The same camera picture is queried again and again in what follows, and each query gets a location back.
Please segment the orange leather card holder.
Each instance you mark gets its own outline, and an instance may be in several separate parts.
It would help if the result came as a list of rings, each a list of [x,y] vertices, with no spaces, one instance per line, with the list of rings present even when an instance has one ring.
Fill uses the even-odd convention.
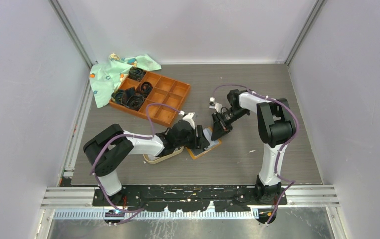
[[[211,140],[211,136],[212,136],[212,128],[211,127],[205,128],[203,130],[203,133],[209,142],[209,146],[206,149],[188,149],[188,148],[186,149],[186,151],[189,153],[190,157],[193,160],[197,160],[197,159],[203,157],[208,152],[212,151],[214,148],[217,148],[222,144],[220,139],[218,139],[216,141]]]

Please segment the oval wooden card tray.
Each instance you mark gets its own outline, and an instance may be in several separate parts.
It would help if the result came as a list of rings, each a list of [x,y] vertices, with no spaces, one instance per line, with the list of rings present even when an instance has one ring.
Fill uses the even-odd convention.
[[[172,158],[172,157],[179,155],[180,153],[182,153],[183,149],[184,149],[184,147],[177,148],[171,154],[168,154],[166,156],[160,156],[160,157],[144,154],[143,158],[144,158],[146,163],[157,164],[157,163],[165,161],[169,158]]]

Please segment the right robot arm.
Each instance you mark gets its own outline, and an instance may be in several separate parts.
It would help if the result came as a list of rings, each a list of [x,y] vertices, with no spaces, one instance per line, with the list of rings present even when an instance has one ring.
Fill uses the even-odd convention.
[[[229,134],[232,124],[243,115],[251,112],[257,115],[258,134],[264,144],[264,153],[254,197],[260,204],[266,205],[281,193],[282,160],[288,144],[297,133],[298,121],[285,98],[274,99],[252,90],[235,89],[227,94],[227,99],[230,107],[226,110],[216,102],[215,97],[209,99],[209,107],[215,110],[212,114],[211,139],[216,141]]]

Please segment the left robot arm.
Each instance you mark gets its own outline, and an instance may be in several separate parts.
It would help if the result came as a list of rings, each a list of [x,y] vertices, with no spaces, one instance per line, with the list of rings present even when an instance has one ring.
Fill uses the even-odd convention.
[[[203,127],[192,126],[180,120],[172,128],[154,135],[132,134],[113,124],[83,146],[83,152],[92,166],[104,198],[113,206],[122,203],[124,192],[116,169],[129,155],[170,156],[181,148],[202,150],[210,146]]]

